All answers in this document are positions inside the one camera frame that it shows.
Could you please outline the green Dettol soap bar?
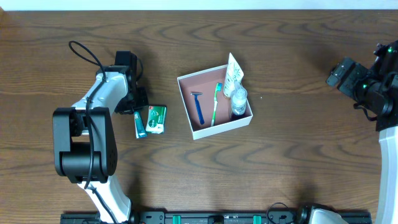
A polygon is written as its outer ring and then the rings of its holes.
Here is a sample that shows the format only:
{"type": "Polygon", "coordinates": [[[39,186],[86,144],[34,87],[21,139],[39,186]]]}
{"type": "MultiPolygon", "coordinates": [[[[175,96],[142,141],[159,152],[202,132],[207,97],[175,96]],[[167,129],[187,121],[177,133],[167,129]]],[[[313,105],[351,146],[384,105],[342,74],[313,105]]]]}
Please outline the green Dettol soap bar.
{"type": "Polygon", "coordinates": [[[166,106],[149,106],[146,131],[151,134],[162,134],[165,131],[166,106]]]}

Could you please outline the teal toothpaste tube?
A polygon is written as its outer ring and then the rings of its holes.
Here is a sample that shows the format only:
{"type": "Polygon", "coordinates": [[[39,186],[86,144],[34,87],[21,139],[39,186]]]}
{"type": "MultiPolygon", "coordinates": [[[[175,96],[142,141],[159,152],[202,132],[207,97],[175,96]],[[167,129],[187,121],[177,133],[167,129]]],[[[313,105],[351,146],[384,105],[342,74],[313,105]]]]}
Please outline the teal toothpaste tube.
{"type": "Polygon", "coordinates": [[[142,121],[142,117],[139,111],[134,112],[134,124],[135,124],[135,130],[136,130],[136,138],[146,138],[147,133],[146,129],[144,127],[144,123],[142,121]]]}

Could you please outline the blue disposable razor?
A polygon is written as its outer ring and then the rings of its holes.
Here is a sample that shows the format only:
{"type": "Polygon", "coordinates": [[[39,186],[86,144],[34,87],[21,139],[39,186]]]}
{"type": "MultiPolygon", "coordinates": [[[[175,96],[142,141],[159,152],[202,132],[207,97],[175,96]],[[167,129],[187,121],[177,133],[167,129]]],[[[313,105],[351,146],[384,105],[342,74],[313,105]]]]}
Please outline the blue disposable razor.
{"type": "Polygon", "coordinates": [[[199,97],[200,95],[202,95],[202,92],[191,92],[190,94],[194,96],[195,106],[196,106],[196,109],[197,109],[197,114],[198,114],[199,122],[200,122],[200,124],[204,124],[204,123],[205,123],[205,120],[204,120],[204,118],[203,118],[203,113],[202,113],[202,111],[201,111],[200,102],[199,102],[199,100],[198,100],[198,97],[199,97]]]}

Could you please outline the green white toothbrush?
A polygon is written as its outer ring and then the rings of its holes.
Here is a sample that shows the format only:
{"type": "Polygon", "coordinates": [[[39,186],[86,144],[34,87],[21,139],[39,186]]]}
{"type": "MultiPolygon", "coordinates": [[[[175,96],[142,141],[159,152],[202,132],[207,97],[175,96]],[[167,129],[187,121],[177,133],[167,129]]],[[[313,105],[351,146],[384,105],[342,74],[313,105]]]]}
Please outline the green white toothbrush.
{"type": "Polygon", "coordinates": [[[217,99],[217,94],[221,91],[222,89],[222,83],[218,82],[215,86],[215,93],[214,93],[214,107],[213,107],[213,114],[212,114],[212,119],[211,119],[211,127],[215,125],[215,119],[216,119],[216,110],[218,106],[218,99],[217,99]]]}

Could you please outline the white cream tube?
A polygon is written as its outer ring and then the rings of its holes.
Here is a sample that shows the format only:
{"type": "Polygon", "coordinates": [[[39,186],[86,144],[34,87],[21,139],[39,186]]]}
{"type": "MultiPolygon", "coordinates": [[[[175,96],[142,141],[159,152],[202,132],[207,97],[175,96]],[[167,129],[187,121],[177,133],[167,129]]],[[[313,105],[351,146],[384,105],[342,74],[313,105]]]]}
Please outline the white cream tube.
{"type": "Polygon", "coordinates": [[[242,81],[244,72],[242,71],[239,63],[234,58],[233,54],[229,54],[228,66],[226,68],[226,75],[224,79],[223,94],[226,98],[231,98],[235,89],[235,82],[242,81]]]}

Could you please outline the clear spray bottle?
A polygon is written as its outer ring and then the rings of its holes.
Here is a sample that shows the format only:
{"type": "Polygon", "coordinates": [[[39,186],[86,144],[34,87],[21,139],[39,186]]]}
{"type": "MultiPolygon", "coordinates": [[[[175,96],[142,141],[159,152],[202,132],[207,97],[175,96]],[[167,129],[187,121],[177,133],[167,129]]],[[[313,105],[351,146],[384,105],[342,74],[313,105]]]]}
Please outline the clear spray bottle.
{"type": "Polygon", "coordinates": [[[234,82],[234,91],[231,95],[231,120],[235,121],[244,117],[246,112],[248,93],[240,82],[234,82]]]}

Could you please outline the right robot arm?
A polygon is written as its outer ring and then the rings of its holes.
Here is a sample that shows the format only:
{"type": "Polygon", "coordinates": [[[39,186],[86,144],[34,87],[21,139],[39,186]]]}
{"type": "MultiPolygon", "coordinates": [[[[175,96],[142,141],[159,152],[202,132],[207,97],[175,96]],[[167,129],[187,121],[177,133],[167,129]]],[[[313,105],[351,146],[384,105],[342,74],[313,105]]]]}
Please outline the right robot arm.
{"type": "Polygon", "coordinates": [[[397,223],[397,42],[379,44],[370,68],[345,57],[326,83],[354,100],[368,121],[376,122],[381,147],[381,181],[376,223],[397,223]]]}

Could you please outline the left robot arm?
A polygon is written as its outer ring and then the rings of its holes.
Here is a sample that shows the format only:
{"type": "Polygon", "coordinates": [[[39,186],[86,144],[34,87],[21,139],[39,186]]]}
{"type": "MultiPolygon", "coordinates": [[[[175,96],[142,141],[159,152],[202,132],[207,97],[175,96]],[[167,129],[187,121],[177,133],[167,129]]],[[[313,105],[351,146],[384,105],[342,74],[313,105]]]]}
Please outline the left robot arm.
{"type": "Polygon", "coordinates": [[[116,177],[118,152],[113,114],[134,114],[148,103],[138,87],[141,61],[130,51],[116,52],[114,64],[100,67],[87,94],[53,112],[55,170],[92,199],[97,213],[66,213],[61,223],[134,223],[132,202],[116,177]]]}

